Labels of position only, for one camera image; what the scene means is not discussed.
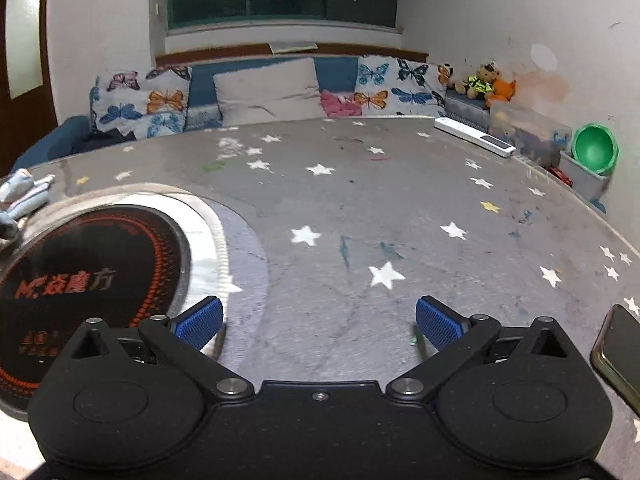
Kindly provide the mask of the book on window sill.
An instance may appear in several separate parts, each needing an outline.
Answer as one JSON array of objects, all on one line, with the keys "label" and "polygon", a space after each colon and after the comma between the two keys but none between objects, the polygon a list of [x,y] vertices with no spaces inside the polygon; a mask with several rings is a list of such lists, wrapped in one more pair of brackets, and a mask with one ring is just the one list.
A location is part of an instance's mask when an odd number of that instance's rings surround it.
[{"label": "book on window sill", "polygon": [[268,44],[272,55],[317,51],[318,44],[313,41],[273,41]]}]

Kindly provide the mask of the white remote control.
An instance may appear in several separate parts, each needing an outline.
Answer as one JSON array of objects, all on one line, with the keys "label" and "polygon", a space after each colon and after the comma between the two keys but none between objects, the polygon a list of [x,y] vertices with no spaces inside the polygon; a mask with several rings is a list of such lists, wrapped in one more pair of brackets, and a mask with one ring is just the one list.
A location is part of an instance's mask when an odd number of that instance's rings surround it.
[{"label": "white remote control", "polygon": [[489,133],[465,125],[463,122],[457,122],[449,117],[436,118],[434,120],[434,127],[452,136],[456,136],[458,139],[484,148],[484,150],[490,151],[502,158],[509,158],[516,151],[516,148],[510,143],[506,143]]}]

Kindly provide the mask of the pink cloth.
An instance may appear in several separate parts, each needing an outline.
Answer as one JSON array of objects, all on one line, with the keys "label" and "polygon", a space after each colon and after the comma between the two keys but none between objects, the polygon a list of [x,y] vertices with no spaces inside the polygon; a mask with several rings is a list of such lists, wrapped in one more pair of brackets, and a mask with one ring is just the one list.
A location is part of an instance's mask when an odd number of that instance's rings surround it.
[{"label": "pink cloth", "polygon": [[329,90],[320,92],[320,103],[327,118],[359,117],[361,107],[347,96]]}]

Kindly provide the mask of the blue striped shirt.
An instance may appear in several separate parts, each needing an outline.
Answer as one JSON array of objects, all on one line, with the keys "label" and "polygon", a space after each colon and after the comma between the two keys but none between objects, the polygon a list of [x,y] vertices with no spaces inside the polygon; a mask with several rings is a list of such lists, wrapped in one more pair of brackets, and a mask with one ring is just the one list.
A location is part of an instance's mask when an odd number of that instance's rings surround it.
[{"label": "blue striped shirt", "polygon": [[28,219],[50,202],[54,174],[36,179],[25,169],[17,169],[1,185],[1,249],[20,240]]}]

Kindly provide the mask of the orange plush toy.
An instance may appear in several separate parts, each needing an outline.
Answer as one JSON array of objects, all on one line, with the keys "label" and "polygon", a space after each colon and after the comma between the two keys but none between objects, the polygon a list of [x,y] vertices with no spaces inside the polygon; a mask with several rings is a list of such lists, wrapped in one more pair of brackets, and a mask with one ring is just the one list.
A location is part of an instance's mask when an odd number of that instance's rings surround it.
[{"label": "orange plush toy", "polygon": [[498,78],[492,84],[491,92],[485,96],[485,106],[491,108],[495,102],[510,102],[516,91],[516,81],[506,81]]}]

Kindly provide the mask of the brown wooden door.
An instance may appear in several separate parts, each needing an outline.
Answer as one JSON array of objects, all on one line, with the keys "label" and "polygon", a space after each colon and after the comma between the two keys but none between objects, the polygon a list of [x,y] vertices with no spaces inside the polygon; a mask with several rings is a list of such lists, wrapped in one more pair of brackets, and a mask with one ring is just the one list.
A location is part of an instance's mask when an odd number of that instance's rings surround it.
[{"label": "brown wooden door", "polygon": [[1,173],[58,125],[47,52],[47,0],[1,0]]}]

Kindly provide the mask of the clear plastic storage box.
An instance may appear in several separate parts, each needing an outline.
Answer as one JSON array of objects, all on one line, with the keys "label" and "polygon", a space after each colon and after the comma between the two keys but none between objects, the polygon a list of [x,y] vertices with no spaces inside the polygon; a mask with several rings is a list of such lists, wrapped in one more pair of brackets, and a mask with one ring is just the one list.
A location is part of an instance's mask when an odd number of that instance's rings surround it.
[{"label": "clear plastic storage box", "polygon": [[573,131],[528,107],[495,102],[489,112],[489,133],[514,145],[518,154],[548,168],[559,165]]}]

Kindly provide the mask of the black round induction cooker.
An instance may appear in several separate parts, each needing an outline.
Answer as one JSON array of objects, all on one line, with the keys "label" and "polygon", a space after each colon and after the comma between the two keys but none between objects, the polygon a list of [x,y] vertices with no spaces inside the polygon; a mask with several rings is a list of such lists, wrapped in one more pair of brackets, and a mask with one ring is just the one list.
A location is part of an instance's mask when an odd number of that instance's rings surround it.
[{"label": "black round induction cooker", "polygon": [[1,403],[22,412],[78,326],[134,327],[167,313],[191,255],[167,214],[86,211],[22,247],[1,272]]}]

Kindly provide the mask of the green plastic bowl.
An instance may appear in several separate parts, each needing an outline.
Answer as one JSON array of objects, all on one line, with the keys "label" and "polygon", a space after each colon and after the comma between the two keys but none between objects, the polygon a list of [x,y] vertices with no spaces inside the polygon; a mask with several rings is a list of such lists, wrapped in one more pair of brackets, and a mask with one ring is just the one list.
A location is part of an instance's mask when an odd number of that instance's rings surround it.
[{"label": "green plastic bowl", "polygon": [[577,129],[570,152],[576,162],[599,176],[612,174],[620,148],[609,128],[590,122]]}]

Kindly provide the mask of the beige pillow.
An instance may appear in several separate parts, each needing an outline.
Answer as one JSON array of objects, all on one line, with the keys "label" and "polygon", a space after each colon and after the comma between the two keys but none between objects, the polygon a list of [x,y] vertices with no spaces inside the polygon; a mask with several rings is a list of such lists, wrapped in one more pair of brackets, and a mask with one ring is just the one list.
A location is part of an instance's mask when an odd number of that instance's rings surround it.
[{"label": "beige pillow", "polygon": [[213,76],[225,127],[326,118],[312,58]]}]

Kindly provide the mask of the butterfly pillow left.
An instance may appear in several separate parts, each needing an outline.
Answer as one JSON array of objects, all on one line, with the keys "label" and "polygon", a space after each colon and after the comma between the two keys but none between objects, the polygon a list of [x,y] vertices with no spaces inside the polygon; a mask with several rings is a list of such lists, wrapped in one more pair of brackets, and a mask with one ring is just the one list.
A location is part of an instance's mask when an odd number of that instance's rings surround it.
[{"label": "butterfly pillow left", "polygon": [[92,126],[136,140],[183,133],[191,80],[192,70],[182,65],[97,76],[90,91]]}]

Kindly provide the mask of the teddy bear yellow vest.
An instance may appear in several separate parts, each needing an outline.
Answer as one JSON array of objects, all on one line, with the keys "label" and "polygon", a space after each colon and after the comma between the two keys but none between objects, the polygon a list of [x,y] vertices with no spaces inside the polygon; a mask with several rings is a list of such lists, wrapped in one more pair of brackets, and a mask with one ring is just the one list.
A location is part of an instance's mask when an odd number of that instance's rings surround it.
[{"label": "teddy bear yellow vest", "polygon": [[483,100],[494,95],[495,82],[500,77],[500,68],[496,62],[482,64],[476,73],[452,83],[452,88],[460,96],[469,100]]}]

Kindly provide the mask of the blue sofa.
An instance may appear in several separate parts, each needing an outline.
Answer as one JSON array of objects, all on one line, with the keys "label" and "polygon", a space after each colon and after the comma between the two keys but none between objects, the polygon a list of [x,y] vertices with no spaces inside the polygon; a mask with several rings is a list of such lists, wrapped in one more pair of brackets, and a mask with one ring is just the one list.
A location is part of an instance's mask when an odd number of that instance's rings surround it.
[{"label": "blue sofa", "polygon": [[[217,103],[214,76],[217,74],[262,68],[273,65],[273,60],[244,60],[191,67],[191,84],[186,108],[186,130],[198,130],[219,125],[221,112]],[[332,93],[352,93],[358,82],[358,60],[350,56],[314,58],[319,89]],[[96,115],[68,118],[47,136],[31,146],[14,162],[13,170],[50,162],[74,153],[88,151],[91,143],[99,143],[96,133]]]}]

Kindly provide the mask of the grey star tablecloth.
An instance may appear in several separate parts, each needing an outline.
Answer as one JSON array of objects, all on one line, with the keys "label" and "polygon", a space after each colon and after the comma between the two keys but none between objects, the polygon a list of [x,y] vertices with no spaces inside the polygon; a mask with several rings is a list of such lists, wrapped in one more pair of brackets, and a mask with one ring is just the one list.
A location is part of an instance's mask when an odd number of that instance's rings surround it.
[{"label": "grey star tablecloth", "polygon": [[[186,236],[182,294],[224,325],[201,350],[254,396],[209,402],[138,327],[82,322],[25,411],[1,403],[1,472],[25,479],[634,479],[639,419],[593,371],[639,253],[554,177],[426,119],[315,119],[116,145],[35,166],[50,202],[2,254],[109,206]],[[386,394],[437,350],[432,296],[502,330],[430,402]]]}]

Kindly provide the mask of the butterfly pillow right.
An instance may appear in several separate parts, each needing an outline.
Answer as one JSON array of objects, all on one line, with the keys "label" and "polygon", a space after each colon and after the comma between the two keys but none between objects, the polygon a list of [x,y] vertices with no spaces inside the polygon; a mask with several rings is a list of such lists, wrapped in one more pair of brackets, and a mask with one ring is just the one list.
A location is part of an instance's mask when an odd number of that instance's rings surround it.
[{"label": "butterfly pillow right", "polygon": [[354,102],[366,117],[442,117],[451,75],[452,67],[448,64],[362,56],[358,58]]}]

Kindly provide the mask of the butterfly pillow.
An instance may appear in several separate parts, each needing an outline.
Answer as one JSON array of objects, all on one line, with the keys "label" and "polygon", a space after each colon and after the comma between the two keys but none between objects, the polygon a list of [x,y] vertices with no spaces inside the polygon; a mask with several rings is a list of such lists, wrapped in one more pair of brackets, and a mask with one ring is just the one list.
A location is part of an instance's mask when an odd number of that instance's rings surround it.
[{"label": "butterfly pillow", "polygon": [[183,133],[191,80],[192,70],[182,65],[97,76],[90,91],[92,126],[136,140]]},{"label": "butterfly pillow", "polygon": [[451,75],[452,67],[448,64],[362,56],[358,58],[354,102],[366,117],[442,117]]}]

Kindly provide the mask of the smartphone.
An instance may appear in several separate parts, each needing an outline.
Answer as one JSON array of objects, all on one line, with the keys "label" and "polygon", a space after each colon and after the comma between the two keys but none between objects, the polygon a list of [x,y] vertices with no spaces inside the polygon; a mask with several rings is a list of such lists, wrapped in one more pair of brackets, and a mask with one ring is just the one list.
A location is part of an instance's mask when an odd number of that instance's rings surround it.
[{"label": "smartphone", "polygon": [[640,415],[640,324],[620,304],[608,310],[590,352],[598,375]]}]

